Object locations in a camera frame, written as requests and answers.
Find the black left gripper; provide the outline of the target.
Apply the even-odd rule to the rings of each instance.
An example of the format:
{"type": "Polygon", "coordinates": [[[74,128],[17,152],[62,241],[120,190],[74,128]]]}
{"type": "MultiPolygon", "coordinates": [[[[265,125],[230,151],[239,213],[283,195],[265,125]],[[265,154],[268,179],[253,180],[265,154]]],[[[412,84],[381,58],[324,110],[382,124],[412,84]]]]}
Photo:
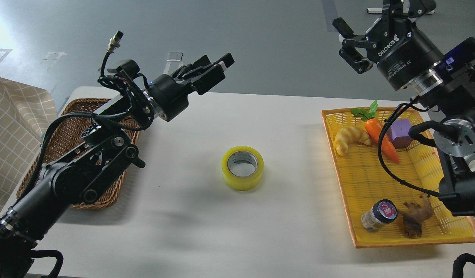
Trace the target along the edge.
{"type": "Polygon", "coordinates": [[[149,86],[149,95],[160,118],[169,122],[189,106],[188,95],[194,90],[204,95],[225,79],[224,72],[234,64],[231,53],[215,62],[207,55],[197,61],[182,65],[176,70],[176,79],[162,74],[149,86]]]}

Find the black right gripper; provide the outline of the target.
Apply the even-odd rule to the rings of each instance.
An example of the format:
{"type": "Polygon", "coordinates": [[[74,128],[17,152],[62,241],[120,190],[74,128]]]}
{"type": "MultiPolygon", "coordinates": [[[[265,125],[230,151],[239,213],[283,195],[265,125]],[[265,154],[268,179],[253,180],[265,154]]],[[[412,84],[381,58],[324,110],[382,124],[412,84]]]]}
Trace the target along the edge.
{"type": "Polygon", "coordinates": [[[444,58],[436,45],[411,20],[433,12],[437,7],[435,0],[408,2],[408,7],[404,8],[404,0],[384,0],[381,18],[364,36],[354,34],[341,17],[332,21],[342,45],[338,54],[358,74],[370,70],[375,63],[394,90],[407,86],[412,79],[444,58]],[[367,49],[367,58],[357,49],[367,49]]]}

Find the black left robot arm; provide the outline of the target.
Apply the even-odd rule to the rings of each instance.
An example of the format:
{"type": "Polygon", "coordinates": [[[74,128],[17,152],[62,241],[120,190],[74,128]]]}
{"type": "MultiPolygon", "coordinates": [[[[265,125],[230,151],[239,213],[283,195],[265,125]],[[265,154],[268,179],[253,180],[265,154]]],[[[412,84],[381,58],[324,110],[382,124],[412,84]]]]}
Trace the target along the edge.
{"type": "Polygon", "coordinates": [[[118,95],[94,112],[71,112],[49,125],[31,180],[1,216],[0,278],[22,278],[34,259],[45,257],[56,260],[48,277],[57,278],[62,253],[35,247],[72,205],[95,203],[130,165],[145,167],[127,132],[146,130],[156,118],[171,121],[188,107],[190,93],[207,93],[225,79],[225,71],[235,62],[231,53],[215,62],[204,55],[172,74],[148,81],[137,63],[124,60],[106,75],[107,60],[123,35],[118,31],[110,39],[98,78],[103,87],[118,95]],[[57,160],[43,163],[54,132],[69,118],[90,121],[81,134],[81,144],[57,160]]]}

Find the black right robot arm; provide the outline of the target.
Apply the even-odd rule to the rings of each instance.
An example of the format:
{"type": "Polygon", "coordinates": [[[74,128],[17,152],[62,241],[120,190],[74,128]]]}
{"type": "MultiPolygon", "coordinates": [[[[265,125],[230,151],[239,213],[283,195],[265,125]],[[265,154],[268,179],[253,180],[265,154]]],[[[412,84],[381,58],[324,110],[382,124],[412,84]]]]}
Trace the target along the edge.
{"type": "Polygon", "coordinates": [[[445,118],[410,128],[409,136],[438,151],[443,170],[437,192],[418,188],[438,198],[453,216],[475,217],[475,171],[465,157],[475,153],[475,39],[469,37],[446,54],[421,32],[416,19],[436,9],[433,0],[385,0],[378,18],[364,35],[354,34],[339,17],[332,25],[340,34],[339,55],[362,74],[375,64],[395,90],[412,87],[417,96],[389,116],[378,140],[378,159],[398,183],[417,189],[395,176],[381,154],[382,139],[396,118],[416,103],[436,108],[445,118]]]}

